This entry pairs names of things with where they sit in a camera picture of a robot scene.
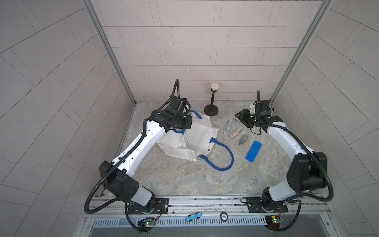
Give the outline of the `pink compass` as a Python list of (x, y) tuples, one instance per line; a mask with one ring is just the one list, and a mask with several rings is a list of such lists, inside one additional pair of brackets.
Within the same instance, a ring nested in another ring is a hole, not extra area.
[(234, 138), (237, 138), (238, 136), (240, 136), (242, 133), (244, 132), (244, 129), (243, 128), (238, 128), (236, 131), (234, 131), (231, 135), (230, 135), (230, 139), (234, 139)]

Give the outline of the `green compass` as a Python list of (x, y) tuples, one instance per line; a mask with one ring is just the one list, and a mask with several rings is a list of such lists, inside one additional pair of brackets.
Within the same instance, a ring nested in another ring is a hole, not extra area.
[(247, 139), (248, 139), (248, 135), (241, 136), (240, 139), (239, 139), (239, 141), (238, 141), (238, 145), (239, 146), (243, 145), (246, 142)]

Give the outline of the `blue compass set box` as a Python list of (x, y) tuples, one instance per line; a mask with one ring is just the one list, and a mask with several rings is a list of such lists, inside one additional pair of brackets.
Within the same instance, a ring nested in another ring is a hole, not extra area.
[(246, 160), (252, 163), (256, 159), (261, 147), (262, 144), (260, 142), (254, 141), (245, 157)]

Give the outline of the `white canvas Doraemon bag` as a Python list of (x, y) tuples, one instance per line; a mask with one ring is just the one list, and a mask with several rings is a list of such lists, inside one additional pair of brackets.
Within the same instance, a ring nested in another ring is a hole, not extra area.
[[(158, 146), (167, 155), (192, 162), (198, 159), (205, 160), (217, 171), (227, 171), (234, 164), (232, 151), (223, 143), (217, 141), (219, 130), (211, 124), (210, 117), (190, 110), (192, 125), (190, 129), (176, 129), (168, 131), (158, 142)], [(224, 147), (231, 156), (231, 163), (227, 167), (217, 167), (209, 159), (214, 145)]]

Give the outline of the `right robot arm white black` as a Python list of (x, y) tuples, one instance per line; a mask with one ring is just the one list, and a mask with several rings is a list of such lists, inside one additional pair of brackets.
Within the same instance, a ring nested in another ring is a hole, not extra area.
[(241, 110), (235, 117), (247, 128), (260, 128), (273, 137), (291, 160), (286, 178), (265, 188), (261, 197), (248, 198), (250, 207), (256, 212), (276, 212), (300, 197), (322, 202), (333, 199), (334, 190), (327, 174), (327, 156), (309, 148), (290, 131), (283, 119), (272, 113), (268, 100), (258, 97), (249, 109)]

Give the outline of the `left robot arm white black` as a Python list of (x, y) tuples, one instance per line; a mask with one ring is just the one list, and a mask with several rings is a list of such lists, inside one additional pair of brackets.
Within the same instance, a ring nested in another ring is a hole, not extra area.
[[(133, 179), (139, 164), (150, 149), (169, 131), (190, 129), (192, 116), (189, 115), (190, 104), (180, 97), (180, 81), (176, 80), (169, 99), (151, 115), (143, 120), (142, 132), (136, 139), (112, 162), (104, 161), (100, 167), (100, 181), (89, 193), (84, 212), (94, 214), (116, 201), (136, 203), (144, 212), (151, 212), (155, 206), (155, 194)], [(96, 191), (104, 187), (114, 194), (115, 198), (105, 204), (90, 208), (90, 202)]]

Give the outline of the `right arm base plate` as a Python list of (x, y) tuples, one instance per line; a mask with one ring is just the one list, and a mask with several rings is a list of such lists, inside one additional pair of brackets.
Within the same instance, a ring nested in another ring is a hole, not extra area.
[(249, 213), (288, 212), (287, 203), (284, 201), (278, 202), (263, 197), (247, 197), (245, 200)]

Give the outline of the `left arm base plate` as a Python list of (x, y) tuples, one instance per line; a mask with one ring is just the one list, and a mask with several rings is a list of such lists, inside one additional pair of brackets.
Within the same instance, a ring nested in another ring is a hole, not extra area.
[(128, 214), (167, 214), (169, 206), (169, 198), (155, 198), (154, 201), (150, 201), (146, 206), (142, 206), (138, 203), (128, 203), (126, 205), (126, 212)]

